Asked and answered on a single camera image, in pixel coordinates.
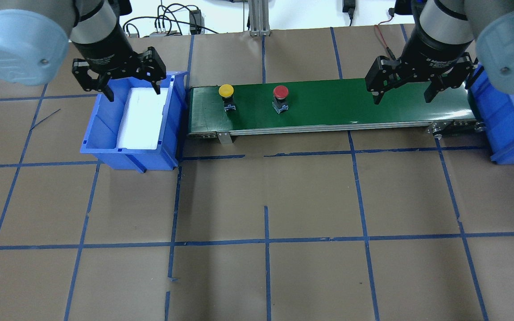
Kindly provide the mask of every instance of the yellow cap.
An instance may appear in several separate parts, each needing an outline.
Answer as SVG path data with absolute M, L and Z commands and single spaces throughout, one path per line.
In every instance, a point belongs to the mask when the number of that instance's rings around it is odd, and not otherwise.
M 223 98 L 233 96 L 233 86 L 225 84 L 220 87 L 220 96 Z

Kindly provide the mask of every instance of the green conveyor belt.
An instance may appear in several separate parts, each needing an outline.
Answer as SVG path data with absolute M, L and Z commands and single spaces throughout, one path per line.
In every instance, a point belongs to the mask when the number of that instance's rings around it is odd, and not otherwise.
M 277 115 L 273 88 L 289 89 L 289 110 Z M 439 93 L 431 103 L 423 93 L 429 83 L 410 83 L 385 94 L 379 105 L 363 79 L 267 83 L 234 86 L 236 111 L 225 112 L 218 87 L 191 90 L 189 136 L 230 132 L 250 135 L 319 132 L 361 128 L 425 126 L 434 120 L 473 119 L 463 87 Z

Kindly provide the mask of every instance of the red cap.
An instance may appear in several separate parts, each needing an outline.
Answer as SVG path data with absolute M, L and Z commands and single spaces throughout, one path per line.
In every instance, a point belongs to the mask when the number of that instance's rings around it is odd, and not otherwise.
M 277 86 L 273 89 L 273 96 L 277 99 L 285 99 L 289 96 L 289 89 L 283 85 Z

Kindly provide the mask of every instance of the white background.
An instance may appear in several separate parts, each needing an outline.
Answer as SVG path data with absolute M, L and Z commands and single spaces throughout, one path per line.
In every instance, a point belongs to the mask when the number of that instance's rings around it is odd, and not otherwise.
M 394 6 L 394 0 L 356 0 L 353 26 L 367 26 L 389 19 L 388 8 Z M 172 4 L 171 0 L 163 0 L 164 6 Z M 246 30 L 248 5 L 245 2 L 243 18 L 243 2 L 228 0 L 183 0 L 180 4 L 195 4 L 201 10 L 205 26 L 219 33 L 238 33 Z M 121 16 L 123 24 L 136 16 L 156 16 L 159 0 L 131 0 L 133 12 Z M 186 10 L 175 13 L 180 21 L 189 21 Z M 389 24 L 412 24 L 412 16 L 396 16 Z M 324 27 L 348 26 L 350 19 L 342 13 L 342 0 L 269 0 L 269 24 L 274 29 L 312 29 Z M 153 33 L 153 19 L 134 21 L 140 30 L 140 36 Z M 182 25 L 184 34 L 188 34 L 187 25 Z

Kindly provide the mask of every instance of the blue bin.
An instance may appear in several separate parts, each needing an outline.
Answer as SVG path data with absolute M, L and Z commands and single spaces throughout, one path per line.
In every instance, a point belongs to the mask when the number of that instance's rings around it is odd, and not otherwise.
M 491 160 L 514 164 L 514 95 L 495 89 L 483 72 L 471 87 L 493 150 Z
M 116 170 L 173 170 L 178 165 L 176 150 L 182 112 L 187 110 L 184 76 L 187 71 L 169 71 L 160 86 L 168 88 L 163 106 L 162 126 L 155 150 L 116 148 L 118 130 L 124 106 L 131 88 L 151 87 L 148 81 L 134 78 L 116 79 L 108 82 L 114 93 L 114 102 L 103 95 L 96 97 L 94 109 L 80 152 L 92 154 Z

